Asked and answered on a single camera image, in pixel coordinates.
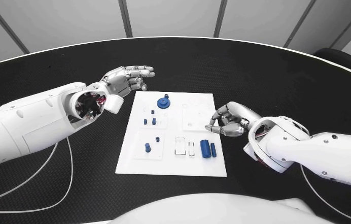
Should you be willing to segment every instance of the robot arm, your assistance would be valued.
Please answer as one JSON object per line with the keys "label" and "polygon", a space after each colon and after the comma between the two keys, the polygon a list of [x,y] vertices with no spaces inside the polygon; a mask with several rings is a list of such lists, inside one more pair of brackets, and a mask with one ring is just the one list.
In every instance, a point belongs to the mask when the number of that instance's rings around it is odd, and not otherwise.
{"label": "robot arm", "polygon": [[118,67],[86,87],[70,83],[0,106],[0,163],[50,147],[87,126],[106,109],[118,113],[131,90],[146,90],[146,66]]}
{"label": "robot arm", "polygon": [[[213,126],[221,118],[224,126]],[[300,163],[322,178],[351,185],[351,136],[320,133],[309,136],[306,128],[290,118],[260,117],[236,102],[214,113],[205,129],[230,137],[249,131],[243,150],[250,157],[283,172]]]}

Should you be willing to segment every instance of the small blue part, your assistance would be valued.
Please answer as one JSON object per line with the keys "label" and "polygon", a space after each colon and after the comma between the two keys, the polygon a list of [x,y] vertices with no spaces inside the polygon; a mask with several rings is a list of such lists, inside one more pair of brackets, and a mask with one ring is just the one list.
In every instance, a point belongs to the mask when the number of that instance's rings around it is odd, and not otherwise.
{"label": "small blue part", "polygon": [[214,143],[210,144],[210,151],[211,151],[211,157],[215,157],[217,154],[215,154],[215,146],[214,146]]}
{"label": "small blue part", "polygon": [[145,152],[148,153],[151,151],[149,143],[145,143]]}
{"label": "small blue part", "polygon": [[158,108],[161,109],[165,109],[169,107],[169,100],[168,100],[168,94],[164,95],[164,98],[161,98],[158,101],[156,101],[156,106]]}
{"label": "small blue part", "polygon": [[201,146],[202,158],[210,158],[210,144],[207,139],[200,141],[200,146]]}

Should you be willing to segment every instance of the black tabletop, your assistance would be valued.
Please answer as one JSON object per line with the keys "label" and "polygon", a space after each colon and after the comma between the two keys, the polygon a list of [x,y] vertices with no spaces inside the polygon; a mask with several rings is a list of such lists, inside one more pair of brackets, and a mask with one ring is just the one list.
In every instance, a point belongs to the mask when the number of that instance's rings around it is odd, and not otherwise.
{"label": "black tabletop", "polygon": [[[53,49],[0,63],[0,104],[72,82],[87,85],[118,66],[148,65],[149,91],[213,93],[214,105],[246,105],[260,116],[284,115],[310,133],[351,134],[351,74],[296,52],[238,41],[205,38],[142,38],[102,41]],[[263,167],[243,152],[247,137],[221,136],[227,178],[115,174],[133,102],[123,98],[116,115],[70,136],[73,183],[51,209],[0,214],[0,223],[83,223],[110,220],[164,198],[194,193],[231,193],[267,200],[300,198],[316,215],[348,223],[315,196],[299,166],[284,173]],[[0,193],[17,186],[46,161],[53,147],[0,164]],[[351,186],[306,172],[325,200],[351,215]],[[0,198],[0,210],[26,210],[54,204],[70,177],[66,141],[31,181]]]}

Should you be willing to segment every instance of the round table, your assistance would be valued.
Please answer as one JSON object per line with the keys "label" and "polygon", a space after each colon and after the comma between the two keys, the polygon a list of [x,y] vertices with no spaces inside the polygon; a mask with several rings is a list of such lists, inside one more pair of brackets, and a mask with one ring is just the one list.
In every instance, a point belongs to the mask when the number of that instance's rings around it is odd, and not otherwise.
{"label": "round table", "polygon": [[[149,91],[213,93],[214,105],[228,101],[260,116],[284,115],[310,131],[351,134],[351,74],[323,60],[287,49],[211,38],[154,37],[92,42],[0,62],[0,104],[72,82],[86,85],[118,66],[148,65]],[[112,220],[164,198],[195,193],[233,193],[267,200],[300,198],[313,212],[348,223],[309,189],[297,164],[284,173],[263,167],[243,152],[246,135],[221,136],[227,178],[115,174],[133,101],[123,98],[116,115],[70,136],[73,184],[51,209],[1,214],[0,223],[85,223]],[[0,164],[0,193],[17,186],[46,161],[51,147]],[[325,200],[351,214],[351,187],[306,171]],[[69,149],[59,143],[53,158],[31,181],[0,198],[0,210],[43,208],[64,195],[70,177]]]}

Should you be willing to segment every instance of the white board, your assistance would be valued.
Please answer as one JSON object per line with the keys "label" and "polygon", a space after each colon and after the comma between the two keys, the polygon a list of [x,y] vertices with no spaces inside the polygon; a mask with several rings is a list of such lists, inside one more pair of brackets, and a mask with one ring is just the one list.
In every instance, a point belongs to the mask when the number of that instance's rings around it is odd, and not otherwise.
{"label": "white board", "polygon": [[[156,100],[164,94],[169,96],[169,107],[159,109]],[[204,129],[213,113],[210,93],[136,91],[115,173],[226,177],[220,136]],[[214,143],[215,157],[202,158],[202,139]]]}

